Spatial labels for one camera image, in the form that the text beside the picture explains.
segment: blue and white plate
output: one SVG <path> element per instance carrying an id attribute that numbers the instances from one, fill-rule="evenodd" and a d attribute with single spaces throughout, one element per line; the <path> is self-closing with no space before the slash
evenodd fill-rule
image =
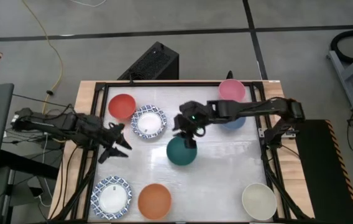
<path id="1" fill-rule="evenodd" d="M 158 136 L 167 126 L 164 112 L 153 105 L 145 105 L 132 115 L 131 126 L 134 133 L 144 139 Z"/>
<path id="2" fill-rule="evenodd" d="M 132 198 L 129 184 L 123 178 L 110 176 L 101 180 L 91 195 L 94 213 L 108 220 L 121 218 L 128 212 Z"/>

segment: wooden table frame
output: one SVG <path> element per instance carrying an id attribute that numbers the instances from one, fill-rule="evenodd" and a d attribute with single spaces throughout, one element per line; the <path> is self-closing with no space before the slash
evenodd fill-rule
<path id="1" fill-rule="evenodd" d="M 135 81 L 135 82 L 146 83 L 146 84 L 149 84 L 149 83 L 161 84 L 161 83 L 181 83 L 181 82 L 216 83 L 220 81 L 221 80 L 142 80 L 142 81 Z M 258 100 L 262 101 L 275 96 L 284 97 L 280 81 L 258 81 L 258 80 L 241 80 L 241 81 L 256 82 L 261 84 L 259 86 L 260 88 L 261 87 L 263 88 L 263 92 L 259 91 L 258 88 L 255 89 L 255 97 Z M 95 88 L 98 87 L 97 83 L 122 84 L 122 83 L 128 83 L 128 81 L 82 81 L 80 83 L 80 87 L 78 90 L 76 103 L 75 103 L 75 110 L 78 113 L 90 114 L 92 112 L 95 115 L 98 115 L 98 116 L 100 115 L 99 112 L 101 111 L 101 105 L 102 105 L 104 93 L 103 91 L 95 91 Z M 98 99 L 97 102 L 93 102 L 95 94 L 97 95 L 97 99 Z M 273 126 L 278 121 L 278 119 L 280 118 L 275 115 L 261 116 L 260 125 L 262 127 L 267 127 L 269 125 Z M 295 140 L 283 139 L 282 144 L 298 153 Z M 75 147 L 76 147 L 75 144 L 71 141 L 68 141 L 65 145 L 65 149 L 63 152 L 63 161 L 69 161 L 70 159 L 70 165 L 68 168 L 68 178 L 66 180 L 66 177 L 65 177 L 66 163 L 65 163 L 63 165 L 63 168 L 59 170 L 57 184 L 55 186 L 55 190 L 53 193 L 53 200 L 50 207 L 50 213 L 48 215 L 48 218 L 50 218 L 51 214 L 53 213 L 54 208 L 58 203 L 58 199 L 59 199 L 59 205 L 54 212 L 54 216 L 56 216 L 62 209 L 63 198 L 65 198 L 65 203 L 67 203 L 67 201 L 69 201 L 70 197 L 73 195 L 73 193 L 76 190 L 78 176 L 80 174 L 80 166 L 83 158 L 83 150 L 77 149 L 73 154 L 73 157 L 70 158 Z M 308 188 L 306 186 L 306 181 L 305 181 L 302 165 L 299 158 L 297 158 L 297 156 L 294 155 L 294 153 L 284 148 L 279 149 L 277 152 L 276 151 L 270 152 L 268 150 L 267 154 L 269 158 L 273 157 L 272 162 L 270 163 L 273 171 L 275 171 L 275 166 L 280 166 L 281 173 L 278 173 L 277 175 L 282 176 L 283 184 L 288 194 L 291 196 L 291 198 L 294 200 L 297 206 L 299 206 L 305 214 L 307 214 L 309 217 L 314 217 L 311 200 L 309 198 Z M 86 164 L 84 175 L 88 171 L 89 165 L 91 164 L 92 156 L 93 156 L 93 152 L 89 152 L 87 160 L 84 161 Z M 62 176 L 61 172 L 63 172 L 62 186 L 60 184 L 61 176 Z M 288 216 L 290 215 L 290 212 L 289 211 L 285 212 L 286 206 L 283 206 L 280 194 L 277 192 L 275 187 L 274 187 L 274 191 L 278 201 L 278 217 L 289 218 Z M 77 209 L 75 209 L 74 211 L 74 215 L 76 218 L 83 218 L 86 199 L 87 199 L 87 187 L 84 189 L 83 193 L 81 194 L 80 199 L 77 203 L 78 204 L 78 206 L 76 207 Z"/>

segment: gray floor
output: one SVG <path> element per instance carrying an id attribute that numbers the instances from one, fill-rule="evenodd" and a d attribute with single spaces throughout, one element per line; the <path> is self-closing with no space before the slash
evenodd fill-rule
<path id="1" fill-rule="evenodd" d="M 108 0 L 96 8 L 68 0 L 27 3 L 50 35 L 248 28 L 241 0 Z M 249 0 L 249 4 L 256 27 L 353 25 L 353 0 Z M 308 119 L 333 123 L 353 184 L 353 152 L 346 140 L 349 103 L 325 58 L 331 39 L 342 31 L 263 32 L 257 36 L 268 78 L 282 81 L 285 95 L 303 103 Z M 0 37 L 35 35 L 42 31 L 21 0 L 0 0 Z M 181 79 L 223 79 L 229 70 L 238 79 L 261 79 L 249 33 L 56 40 L 52 42 L 62 56 L 65 74 L 51 101 L 74 103 L 81 80 L 116 79 L 155 41 L 180 53 Z M 353 56 L 353 39 L 341 43 L 341 48 Z M 0 42 L 0 52 L 4 54 L 0 83 L 12 82 L 15 93 L 43 99 L 59 73 L 58 59 L 46 41 Z M 41 106 L 13 98 L 10 117 L 22 107 L 40 111 Z M 28 143 L 4 148 L 22 155 L 40 152 Z M 17 207 L 12 222 L 42 220 L 36 203 Z"/>

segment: black box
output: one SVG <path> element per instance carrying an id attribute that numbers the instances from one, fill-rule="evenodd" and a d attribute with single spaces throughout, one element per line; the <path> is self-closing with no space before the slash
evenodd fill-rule
<path id="1" fill-rule="evenodd" d="M 118 80 L 178 80 L 179 54 L 156 42 Z"/>

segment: teal bowl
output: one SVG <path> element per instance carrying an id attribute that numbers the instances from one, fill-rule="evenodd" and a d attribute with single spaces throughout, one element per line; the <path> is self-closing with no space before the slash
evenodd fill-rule
<path id="1" fill-rule="evenodd" d="M 197 156 L 197 148 L 188 149 L 185 147 L 184 139 L 174 137 L 167 144 L 168 159 L 178 166 L 185 166 L 194 161 Z"/>

